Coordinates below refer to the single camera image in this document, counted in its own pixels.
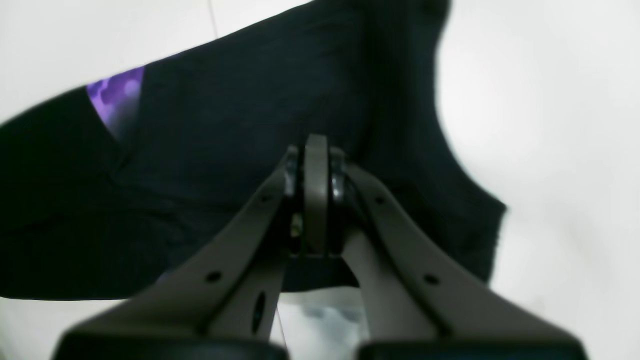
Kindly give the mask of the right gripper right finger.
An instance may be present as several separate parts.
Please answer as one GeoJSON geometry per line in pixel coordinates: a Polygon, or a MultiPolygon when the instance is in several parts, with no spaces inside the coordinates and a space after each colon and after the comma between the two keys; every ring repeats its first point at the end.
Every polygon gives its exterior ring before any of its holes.
{"type": "Polygon", "coordinates": [[[423,233],[386,186],[320,137],[320,255],[358,281],[359,360],[585,360],[578,338],[498,296],[423,233]]]}

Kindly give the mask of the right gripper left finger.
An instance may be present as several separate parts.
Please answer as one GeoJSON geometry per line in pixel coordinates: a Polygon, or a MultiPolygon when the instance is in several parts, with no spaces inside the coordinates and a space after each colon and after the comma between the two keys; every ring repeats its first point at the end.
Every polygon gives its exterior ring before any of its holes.
{"type": "Polygon", "coordinates": [[[291,146],[199,253],[137,296],[67,330],[56,360],[287,360],[270,342],[294,214],[321,192],[321,138],[291,146]]]}

